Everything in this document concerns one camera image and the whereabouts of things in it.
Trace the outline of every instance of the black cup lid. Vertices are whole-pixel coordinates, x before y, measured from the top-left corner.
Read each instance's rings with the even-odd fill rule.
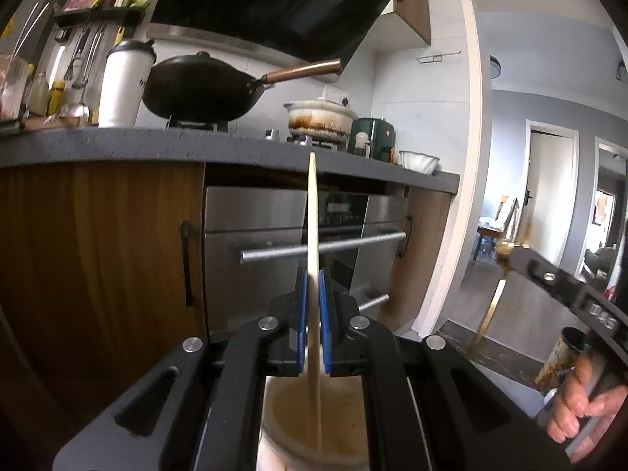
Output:
[[[153,49],[153,44],[155,43],[154,39],[149,40],[148,42],[142,42],[141,40],[127,39],[123,40],[117,46],[112,47],[107,53],[107,58],[112,53],[117,53],[118,51],[142,51],[144,53],[148,53],[153,57],[153,63],[157,61],[157,55],[155,54],[155,50]]]

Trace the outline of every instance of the black glass range hood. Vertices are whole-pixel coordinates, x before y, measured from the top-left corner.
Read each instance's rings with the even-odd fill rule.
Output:
[[[275,51],[276,59],[341,58],[346,65],[388,1],[158,0],[152,30],[229,49]]]

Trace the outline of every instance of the blue gripper pad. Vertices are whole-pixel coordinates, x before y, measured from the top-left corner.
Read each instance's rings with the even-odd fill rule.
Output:
[[[318,273],[318,307],[320,310],[321,343],[323,344],[323,363],[325,373],[332,373],[332,330],[329,327],[329,312],[327,311],[327,289],[325,275],[321,269]]]
[[[305,345],[307,337],[305,335],[305,326],[307,322],[307,295],[308,295],[308,274],[303,271],[301,275],[301,292],[299,292],[299,331],[296,335],[296,364],[299,367],[299,373],[303,372],[305,364]]]

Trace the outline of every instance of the green appliance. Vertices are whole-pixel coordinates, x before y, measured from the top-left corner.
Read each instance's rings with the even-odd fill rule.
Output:
[[[351,136],[347,152],[356,153],[356,134],[364,132],[369,137],[371,157],[378,161],[391,162],[394,159],[394,127],[384,119],[356,119],[351,126]]]

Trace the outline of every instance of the human hand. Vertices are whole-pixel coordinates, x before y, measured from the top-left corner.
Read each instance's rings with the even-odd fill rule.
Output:
[[[591,380],[592,376],[591,357],[587,353],[583,353],[576,361],[574,371],[567,377],[564,388],[557,394],[553,417],[547,425],[549,437],[557,443],[563,443],[567,438],[577,436],[580,431],[579,418],[584,416],[602,417],[591,434],[572,453],[572,462],[586,457],[598,444],[604,432],[615,419],[628,394],[628,387],[620,385],[601,393],[592,402],[589,402],[585,392],[585,384]]]

